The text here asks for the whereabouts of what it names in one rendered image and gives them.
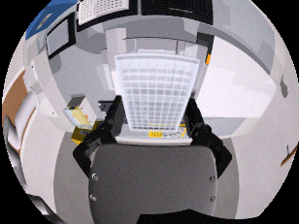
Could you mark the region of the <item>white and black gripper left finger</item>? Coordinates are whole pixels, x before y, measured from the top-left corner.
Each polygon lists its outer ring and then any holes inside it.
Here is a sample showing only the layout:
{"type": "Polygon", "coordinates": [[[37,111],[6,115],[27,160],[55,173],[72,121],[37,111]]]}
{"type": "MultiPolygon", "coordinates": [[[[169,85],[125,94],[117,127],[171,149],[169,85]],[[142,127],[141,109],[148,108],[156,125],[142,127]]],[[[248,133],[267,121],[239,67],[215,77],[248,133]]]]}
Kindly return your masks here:
{"type": "Polygon", "coordinates": [[[125,109],[121,95],[117,95],[110,105],[104,121],[97,124],[97,128],[87,134],[73,151],[73,156],[85,175],[89,178],[90,155],[100,144],[117,143],[125,116],[125,109]]]}

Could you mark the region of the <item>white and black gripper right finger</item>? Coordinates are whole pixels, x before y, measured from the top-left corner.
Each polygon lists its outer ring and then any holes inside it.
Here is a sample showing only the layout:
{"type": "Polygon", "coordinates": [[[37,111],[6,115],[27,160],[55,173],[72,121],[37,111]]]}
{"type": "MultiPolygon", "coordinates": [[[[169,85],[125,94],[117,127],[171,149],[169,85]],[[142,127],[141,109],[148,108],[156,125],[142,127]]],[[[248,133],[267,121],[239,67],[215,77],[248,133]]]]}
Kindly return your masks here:
{"type": "Polygon", "coordinates": [[[205,124],[194,98],[189,98],[183,118],[186,133],[192,138],[190,145],[202,145],[209,148],[216,159],[217,179],[222,175],[232,160],[232,154],[223,146],[222,140],[212,133],[210,125],[205,124]]]}

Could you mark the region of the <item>blue open-top bin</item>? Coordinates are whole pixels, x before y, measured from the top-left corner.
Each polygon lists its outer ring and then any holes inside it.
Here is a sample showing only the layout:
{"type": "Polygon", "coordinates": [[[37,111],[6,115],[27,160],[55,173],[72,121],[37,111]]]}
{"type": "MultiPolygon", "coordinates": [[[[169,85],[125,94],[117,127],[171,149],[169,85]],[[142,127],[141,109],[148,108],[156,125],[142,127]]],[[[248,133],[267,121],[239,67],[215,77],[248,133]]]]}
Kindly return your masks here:
{"type": "Polygon", "coordinates": [[[60,15],[77,4],[77,2],[78,0],[51,0],[26,29],[25,41],[47,29],[60,15]]]}

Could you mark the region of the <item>yellow open-top box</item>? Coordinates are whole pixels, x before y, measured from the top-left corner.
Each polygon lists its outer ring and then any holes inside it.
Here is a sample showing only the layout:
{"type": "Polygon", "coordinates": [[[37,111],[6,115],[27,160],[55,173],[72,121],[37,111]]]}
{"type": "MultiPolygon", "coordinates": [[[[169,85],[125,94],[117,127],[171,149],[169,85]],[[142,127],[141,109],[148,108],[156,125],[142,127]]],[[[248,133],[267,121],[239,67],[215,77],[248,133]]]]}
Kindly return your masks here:
{"type": "Polygon", "coordinates": [[[73,132],[73,135],[71,137],[71,139],[76,143],[76,144],[80,144],[81,142],[83,142],[83,138],[88,134],[90,133],[91,131],[95,130],[95,128],[97,128],[97,124],[99,123],[100,121],[96,121],[94,122],[94,125],[92,127],[92,130],[89,130],[89,129],[81,129],[81,128],[78,128],[77,125],[75,127],[75,130],[73,132]]]}

